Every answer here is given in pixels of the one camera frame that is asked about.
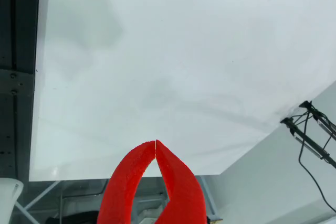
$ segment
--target metal frame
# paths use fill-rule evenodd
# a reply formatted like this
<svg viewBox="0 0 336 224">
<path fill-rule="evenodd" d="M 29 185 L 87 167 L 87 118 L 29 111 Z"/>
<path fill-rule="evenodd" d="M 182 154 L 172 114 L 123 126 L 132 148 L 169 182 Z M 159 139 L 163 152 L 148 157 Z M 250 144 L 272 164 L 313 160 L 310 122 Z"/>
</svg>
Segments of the metal frame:
<svg viewBox="0 0 336 224">
<path fill-rule="evenodd" d="M 38 0 L 0 0 L 0 177 L 24 184 L 29 180 L 37 16 Z"/>
<path fill-rule="evenodd" d="M 307 116 L 312 114 L 313 118 L 321 126 L 321 128 L 326 131 L 330 138 L 336 139 L 336 126 L 329 121 L 326 115 L 315 109 L 311 102 L 305 101 L 300 105 L 301 108 L 307 109 Z M 301 144 L 304 145 L 311 153 L 321 160 L 325 160 L 328 164 L 336 168 L 336 162 L 330 157 L 330 154 L 325 150 L 325 147 L 321 147 L 314 140 L 312 140 L 305 132 L 301 131 L 293 121 L 293 117 L 285 118 L 281 121 L 288 128 L 292 136 Z"/>
<path fill-rule="evenodd" d="M 48 186 L 42 193 L 40 193 L 35 199 L 33 199 L 27 206 L 23 207 L 19 202 L 15 202 L 15 206 L 27 217 L 33 224 L 39 224 L 39 222 L 28 212 L 28 210 L 40 199 L 42 199 L 48 192 L 56 187 L 61 181 L 55 181 Z"/>
<path fill-rule="evenodd" d="M 211 211 L 211 215 L 208 215 L 208 217 L 210 219 L 210 222 L 211 223 L 216 223 L 218 221 L 222 221 L 222 218 L 218 216 L 218 209 L 217 209 L 216 203 L 214 201 L 214 198 L 212 197 L 212 194 L 210 192 L 209 186 L 208 186 L 208 184 L 205 180 L 205 177 L 204 176 L 199 176 L 198 182 L 199 182 L 199 184 L 202 188 L 205 201 L 208 203 L 208 206 L 209 206 L 210 211 Z"/>
</svg>

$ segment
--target black cable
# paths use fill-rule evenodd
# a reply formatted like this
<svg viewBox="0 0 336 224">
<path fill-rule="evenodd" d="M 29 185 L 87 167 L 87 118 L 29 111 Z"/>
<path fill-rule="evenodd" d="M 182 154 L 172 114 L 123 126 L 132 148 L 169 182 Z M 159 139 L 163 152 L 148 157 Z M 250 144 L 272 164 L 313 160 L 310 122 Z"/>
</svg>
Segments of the black cable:
<svg viewBox="0 0 336 224">
<path fill-rule="evenodd" d="M 304 123 L 307 119 L 302 120 L 301 122 L 297 123 L 296 126 L 300 125 L 301 123 Z"/>
<path fill-rule="evenodd" d="M 329 136 L 329 138 L 328 138 L 328 140 L 327 140 L 326 144 L 324 145 L 323 149 L 325 149 L 325 148 L 326 148 L 327 144 L 328 144 L 328 143 L 329 143 L 329 141 L 331 140 L 331 136 L 332 136 L 332 133 L 330 134 L 330 136 Z"/>
<path fill-rule="evenodd" d="M 309 113 L 307 114 L 307 119 L 306 119 L 306 121 L 305 121 L 305 127 L 304 127 L 304 134 L 306 133 L 306 131 L 307 131 L 307 122 L 308 122 L 308 117 L 309 117 Z M 301 146 L 301 150 L 300 150 L 300 154 L 299 154 L 299 164 L 302 166 L 302 168 L 303 169 L 305 169 L 305 171 L 310 175 L 310 177 L 314 180 L 314 182 L 315 182 L 315 184 L 316 184 L 316 186 L 317 186 L 317 188 L 319 189 L 319 191 L 320 191 L 320 194 L 321 194 L 321 196 L 322 196 L 322 198 L 323 198 L 323 201 L 327 204 L 327 206 L 328 207 L 330 207 L 330 209 L 331 210 L 333 210 L 335 213 L 336 213 L 336 210 L 327 202 L 327 200 L 326 200 L 326 198 L 325 198 L 325 196 L 324 196 L 324 194 L 323 194 L 323 192 L 322 192 L 322 189 L 321 189 L 321 187 L 320 187 L 320 185 L 319 185 L 319 183 L 317 183 L 317 181 L 316 181 L 316 179 L 314 178 L 314 176 L 310 173 L 310 171 L 308 171 L 308 169 L 302 164 L 302 162 L 301 162 L 301 156 L 302 156 L 302 153 L 303 153 L 303 147 L 304 147 L 304 138 L 302 139 L 302 146 Z"/>
<path fill-rule="evenodd" d="M 298 116 L 299 118 L 297 118 L 297 119 L 294 121 L 294 124 L 296 124 L 296 122 L 299 121 L 304 115 L 307 115 L 307 113 L 308 113 L 308 112 L 305 112 L 304 114 L 299 115 L 299 116 Z"/>
</svg>

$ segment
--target white table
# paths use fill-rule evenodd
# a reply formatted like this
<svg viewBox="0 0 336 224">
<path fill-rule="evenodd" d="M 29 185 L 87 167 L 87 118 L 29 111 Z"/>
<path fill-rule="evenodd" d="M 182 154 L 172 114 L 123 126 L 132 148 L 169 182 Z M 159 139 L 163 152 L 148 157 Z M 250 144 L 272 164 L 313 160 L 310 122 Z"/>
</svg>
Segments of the white table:
<svg viewBox="0 0 336 224">
<path fill-rule="evenodd" d="M 220 174 L 336 79 L 335 17 L 335 0 L 40 0 L 30 180 L 107 178 L 154 139 Z"/>
</svg>

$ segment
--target metal rod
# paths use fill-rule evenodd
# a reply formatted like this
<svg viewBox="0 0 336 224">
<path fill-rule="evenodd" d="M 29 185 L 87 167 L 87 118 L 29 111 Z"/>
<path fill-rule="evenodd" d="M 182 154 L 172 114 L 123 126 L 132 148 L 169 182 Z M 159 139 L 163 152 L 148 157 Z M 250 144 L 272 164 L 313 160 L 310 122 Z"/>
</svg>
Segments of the metal rod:
<svg viewBox="0 0 336 224">
<path fill-rule="evenodd" d="M 38 202 L 41 198 L 43 198 L 48 192 L 50 192 L 55 186 L 57 186 L 61 181 L 55 181 L 52 183 L 47 189 L 45 189 L 39 196 L 33 199 L 27 206 L 25 206 L 25 210 L 29 210 L 36 202 Z"/>
<path fill-rule="evenodd" d="M 33 216 L 28 213 L 23 206 L 20 205 L 20 203 L 15 202 L 15 206 L 22 212 L 24 216 L 27 217 L 28 220 L 30 220 L 33 224 L 40 224 Z"/>
<path fill-rule="evenodd" d="M 297 136 L 294 136 L 294 138 L 295 138 L 295 140 L 297 140 L 300 144 L 303 144 L 303 141 L 302 141 L 300 138 L 298 138 Z M 308 150 L 310 150 L 310 152 L 311 152 L 312 154 L 314 154 L 314 155 L 315 155 L 316 157 L 318 157 L 318 158 L 321 158 L 321 156 L 320 156 L 316 151 L 314 151 L 314 149 L 311 148 L 308 144 L 304 143 L 304 145 L 305 145 L 305 147 L 306 147 Z"/>
<path fill-rule="evenodd" d="M 63 217 L 63 190 L 61 191 L 61 195 L 59 197 L 59 224 L 62 224 Z"/>
<path fill-rule="evenodd" d="M 329 129 L 328 128 L 326 128 L 321 122 L 320 122 L 320 120 L 318 120 L 317 121 L 317 123 L 319 124 L 319 126 L 329 135 L 329 136 L 331 136 L 334 140 L 336 140 L 336 137 L 335 137 L 335 135 L 331 132 L 331 131 L 329 131 Z"/>
<path fill-rule="evenodd" d="M 218 214 L 218 211 L 217 211 L 217 207 L 216 207 L 216 204 L 215 204 L 215 201 L 211 195 L 211 192 L 210 192 L 210 189 L 208 187 L 208 184 L 204 178 L 204 176 L 200 176 L 200 179 L 201 179 L 201 187 L 204 189 L 204 196 L 206 198 L 206 200 L 208 201 L 209 203 L 209 206 L 210 206 L 210 210 L 211 210 L 211 213 L 215 216 L 217 216 Z"/>
<path fill-rule="evenodd" d="M 296 134 L 298 134 L 302 141 L 307 142 L 324 160 L 326 160 L 329 164 L 331 164 L 334 168 L 336 168 L 336 162 L 330 157 L 329 153 L 326 152 L 320 145 L 315 143 L 310 137 L 304 134 L 299 128 L 293 123 L 290 118 L 285 118 L 281 121 L 281 123 L 285 124 L 290 130 Z"/>
<path fill-rule="evenodd" d="M 320 111 L 318 111 L 317 109 L 315 109 L 310 102 L 305 101 L 304 103 L 302 103 L 300 105 L 301 108 L 306 108 L 308 112 L 310 112 L 314 118 L 316 119 L 316 121 L 318 122 L 318 124 L 322 127 L 322 125 L 327 128 L 330 132 L 330 134 L 332 133 L 332 135 L 336 136 L 336 129 L 335 126 L 332 125 L 332 123 L 327 122 L 326 118 L 324 118 L 325 116 L 323 116 L 323 113 L 321 113 Z"/>
</svg>

